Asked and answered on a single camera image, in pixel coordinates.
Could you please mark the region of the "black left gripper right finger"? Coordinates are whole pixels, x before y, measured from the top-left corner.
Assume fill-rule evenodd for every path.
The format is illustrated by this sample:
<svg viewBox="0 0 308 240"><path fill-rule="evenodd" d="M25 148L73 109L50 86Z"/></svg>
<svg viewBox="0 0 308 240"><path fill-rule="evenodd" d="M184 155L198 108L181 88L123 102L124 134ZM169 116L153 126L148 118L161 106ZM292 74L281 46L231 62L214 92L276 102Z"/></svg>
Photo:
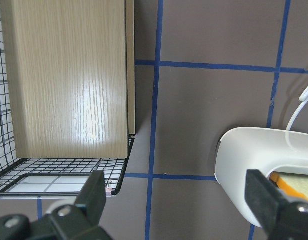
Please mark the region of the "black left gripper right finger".
<svg viewBox="0 0 308 240"><path fill-rule="evenodd" d="M268 240L308 240L308 201L286 195L259 170L246 172L245 202Z"/></svg>

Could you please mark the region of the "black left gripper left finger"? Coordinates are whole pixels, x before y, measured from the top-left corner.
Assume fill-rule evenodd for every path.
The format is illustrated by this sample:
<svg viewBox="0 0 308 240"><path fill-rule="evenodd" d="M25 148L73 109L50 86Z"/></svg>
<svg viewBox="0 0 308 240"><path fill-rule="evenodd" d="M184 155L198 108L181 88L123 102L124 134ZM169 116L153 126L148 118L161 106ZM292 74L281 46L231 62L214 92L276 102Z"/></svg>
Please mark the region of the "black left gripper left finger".
<svg viewBox="0 0 308 240"><path fill-rule="evenodd" d="M23 214L0 217L0 240L104 240L99 226L106 203L104 173L92 172L72 204L30 222Z"/></svg>

